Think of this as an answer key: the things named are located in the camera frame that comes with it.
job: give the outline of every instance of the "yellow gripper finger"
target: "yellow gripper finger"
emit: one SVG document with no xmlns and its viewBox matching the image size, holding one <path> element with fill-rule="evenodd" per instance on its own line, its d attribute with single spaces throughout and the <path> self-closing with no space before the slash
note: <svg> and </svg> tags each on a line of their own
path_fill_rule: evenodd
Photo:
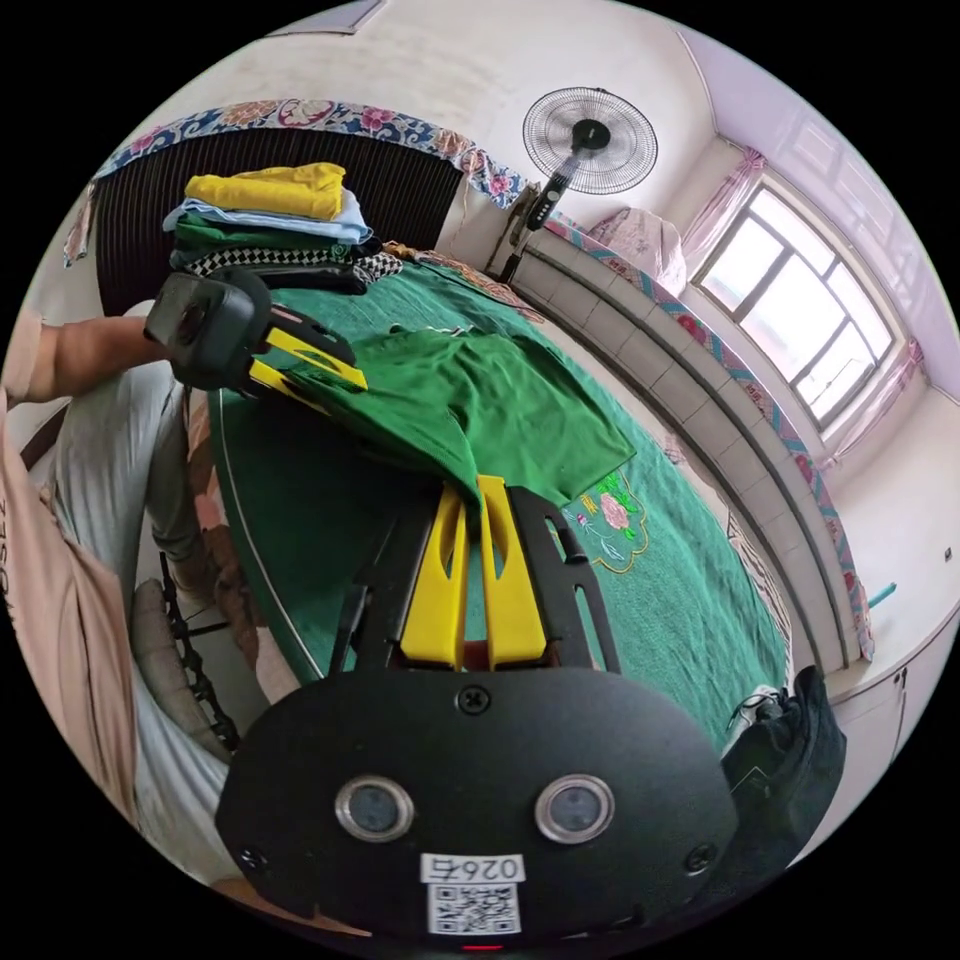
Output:
<svg viewBox="0 0 960 960">
<path fill-rule="evenodd" d="M 490 669 L 496 670 L 501 664 L 539 660 L 547 640 L 504 481 L 481 476 L 477 482 L 483 498 L 480 550 L 487 645 Z M 503 562 L 499 576 L 494 547 Z"/>
<path fill-rule="evenodd" d="M 316 410 L 318 413 L 330 416 L 320 404 L 305 400 L 295 390 L 291 390 L 287 385 L 287 378 L 284 377 L 279 370 L 274 370 L 273 367 L 267 366 L 262 360 L 254 360 L 253 363 L 250 364 L 249 376 L 254 383 L 259 383 L 262 387 L 269 387 L 271 390 L 276 390 L 278 393 L 282 393 L 292 400 L 298 400 L 304 406 L 310 407 L 311 410 Z"/>
<path fill-rule="evenodd" d="M 444 485 L 400 641 L 408 660 L 463 667 L 468 560 L 466 508 Z"/>
<path fill-rule="evenodd" d="M 304 343 L 303 340 L 298 340 L 283 330 L 279 330 L 276 327 L 271 329 L 270 333 L 267 334 L 267 343 L 271 347 L 283 350 L 284 353 L 289 353 L 306 363 L 312 363 L 321 370 L 326 370 L 328 373 L 335 373 L 338 377 L 346 380 L 347 383 L 352 383 L 360 390 L 367 389 L 367 378 L 363 375 L 362 370 L 351 367 L 336 357 L 331 357 L 330 354 L 324 353 L 317 347 L 310 346 L 309 343 Z"/>
</svg>

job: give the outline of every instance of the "camera lens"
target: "camera lens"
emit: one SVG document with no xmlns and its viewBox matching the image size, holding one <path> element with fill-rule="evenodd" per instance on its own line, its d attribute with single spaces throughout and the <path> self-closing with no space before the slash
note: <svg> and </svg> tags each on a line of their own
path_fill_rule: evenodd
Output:
<svg viewBox="0 0 960 960">
<path fill-rule="evenodd" d="M 357 777 L 337 794 L 337 820 L 352 837 L 386 843 L 402 837 L 413 822 L 413 801 L 385 777 Z"/>
<path fill-rule="evenodd" d="M 534 816 L 540 832 L 556 843 L 586 843 L 613 819 L 613 794 L 596 777 L 561 777 L 537 800 Z"/>
</svg>

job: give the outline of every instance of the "floral border fabric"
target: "floral border fabric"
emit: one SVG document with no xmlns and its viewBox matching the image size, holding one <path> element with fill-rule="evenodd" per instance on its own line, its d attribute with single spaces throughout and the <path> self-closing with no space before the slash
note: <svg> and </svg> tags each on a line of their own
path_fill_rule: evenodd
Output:
<svg viewBox="0 0 960 960">
<path fill-rule="evenodd" d="M 639 290 L 642 290 L 651 300 L 690 334 L 704 350 L 716 359 L 716 361 L 730 374 L 730 376 L 740 384 L 747 396 L 760 409 L 764 418 L 776 431 L 777 436 L 783 441 L 784 446 L 790 451 L 800 472 L 807 481 L 810 489 L 813 491 L 817 507 L 823 516 L 823 522 L 830 531 L 834 548 L 837 551 L 837 557 L 840 560 L 840 568 L 843 571 L 843 580 L 847 589 L 847 596 L 850 600 L 850 606 L 853 610 L 854 627 L 857 634 L 857 644 L 860 648 L 860 654 L 865 660 L 873 660 L 874 639 L 870 628 L 870 610 L 867 604 L 867 594 L 860 582 L 859 576 L 853 563 L 853 555 L 850 551 L 850 544 L 847 535 L 844 532 L 843 524 L 837 513 L 830 494 L 827 491 L 823 477 L 813 461 L 813 457 L 807 450 L 803 441 L 800 439 L 793 424 L 787 419 L 780 407 L 776 404 L 773 397 L 757 380 L 757 378 L 747 369 L 747 365 L 717 336 L 712 330 L 707 328 L 702 321 L 698 320 L 690 310 L 680 303 L 672 294 L 663 289 L 656 281 L 648 277 L 642 270 L 638 270 L 632 264 L 627 263 L 621 257 L 617 256 L 608 247 L 594 240 L 587 235 L 587 229 L 582 227 L 576 221 L 564 216 L 562 213 L 555 213 L 546 223 L 546 229 L 558 237 L 572 243 L 575 247 L 584 253 L 590 254 L 594 259 L 608 266 L 611 270 L 618 273 L 629 283 L 632 283 Z"/>
<path fill-rule="evenodd" d="M 486 150 L 462 134 L 405 113 L 332 100 L 235 103 L 162 124 L 115 150 L 87 187 L 83 206 L 64 244 L 64 266 L 69 267 L 86 256 L 94 188 L 98 180 L 110 176 L 133 160 L 147 157 L 183 140 L 259 129 L 326 130 L 398 143 L 441 157 L 466 174 L 470 186 L 501 210 L 509 209 L 527 185 L 526 179 L 519 173 L 497 163 Z"/>
</svg>

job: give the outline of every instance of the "tiled ledge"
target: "tiled ledge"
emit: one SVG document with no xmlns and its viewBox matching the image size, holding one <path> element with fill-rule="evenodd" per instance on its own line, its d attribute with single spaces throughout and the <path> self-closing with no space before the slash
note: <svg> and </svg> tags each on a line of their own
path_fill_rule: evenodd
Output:
<svg viewBox="0 0 960 960">
<path fill-rule="evenodd" d="M 737 358 L 729 351 L 724 356 L 719 342 L 698 337 L 699 327 L 680 314 L 681 305 L 656 302 L 659 291 L 642 290 L 555 232 L 534 235 L 513 286 L 635 384 L 716 473 L 784 581 L 799 620 L 798 665 L 815 662 L 830 673 L 860 658 L 868 624 L 851 602 L 850 576 L 857 588 L 859 582 L 841 565 L 824 514 L 825 491 L 818 498 L 801 472 L 797 457 L 803 456 L 784 442 L 784 428 L 792 428 L 778 422 L 779 410 L 765 411 L 769 398 L 762 388 L 737 376 Z M 862 590 L 853 594 L 860 597 Z"/>
</svg>

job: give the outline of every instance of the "pink shirt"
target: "pink shirt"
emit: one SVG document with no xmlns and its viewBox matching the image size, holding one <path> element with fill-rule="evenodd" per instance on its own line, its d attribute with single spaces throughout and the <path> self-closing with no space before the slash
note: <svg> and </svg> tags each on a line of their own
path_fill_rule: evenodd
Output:
<svg viewBox="0 0 960 960">
<path fill-rule="evenodd" d="M 68 543 L 7 430 L 33 375 L 41 318 L 21 311 L 0 379 L 0 588 L 23 658 L 64 739 L 136 823 L 130 641 L 117 577 Z"/>
</svg>

